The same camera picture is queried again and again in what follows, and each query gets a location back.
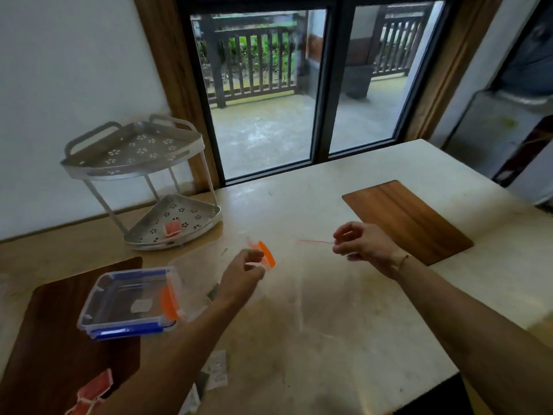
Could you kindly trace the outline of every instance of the fence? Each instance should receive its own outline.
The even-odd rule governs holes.
[[[433,3],[388,6],[373,77],[409,73],[432,6]]]
[[[294,90],[305,53],[305,17],[271,13],[240,17],[192,18],[208,99],[227,101]]]

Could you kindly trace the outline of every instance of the white table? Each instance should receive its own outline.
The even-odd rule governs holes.
[[[131,251],[107,218],[1,244],[1,272],[9,275],[0,279],[0,367],[36,286],[137,254],[145,267],[166,265],[208,241],[234,251],[248,232],[271,248],[277,266],[264,280],[266,297],[218,343],[228,353],[229,386],[208,392],[199,413],[397,409],[455,366],[394,282],[325,245],[297,242],[330,240],[357,219],[343,194],[394,179],[475,243],[434,270],[523,328],[551,312],[553,219],[419,140],[220,189],[224,225],[184,249]],[[142,344],[147,363],[171,334]]]

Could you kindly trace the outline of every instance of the brown wooden frame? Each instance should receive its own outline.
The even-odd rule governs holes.
[[[432,136],[502,1],[465,0],[462,3],[415,106],[405,141]]]
[[[215,188],[219,178],[200,95],[192,72],[190,54],[184,39],[182,24],[175,0],[135,0],[138,15],[162,81],[165,97],[175,118],[193,123],[204,137],[205,156]],[[197,192],[209,189],[204,166],[199,155],[189,160]]]
[[[464,0],[455,13],[442,52],[409,122],[405,141],[428,139],[451,101],[503,0]],[[190,53],[175,0],[135,0],[167,102],[176,118],[190,120],[203,134],[213,184],[219,180]],[[207,189],[199,157],[189,161],[198,191]]]

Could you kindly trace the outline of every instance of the brown placemat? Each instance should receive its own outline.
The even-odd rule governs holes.
[[[0,382],[0,414],[63,415],[81,386],[111,368],[114,388],[140,367],[140,337],[95,341],[77,320],[96,279],[142,268],[135,257],[38,287]]]
[[[399,247],[425,265],[474,246],[397,180],[343,195],[342,199],[361,221],[380,226]]]

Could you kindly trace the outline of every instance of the balcony floor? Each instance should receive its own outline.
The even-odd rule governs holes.
[[[391,138],[406,77],[372,81],[363,100],[341,95],[330,152]],[[211,110],[225,178],[309,158],[315,100],[287,95]]]

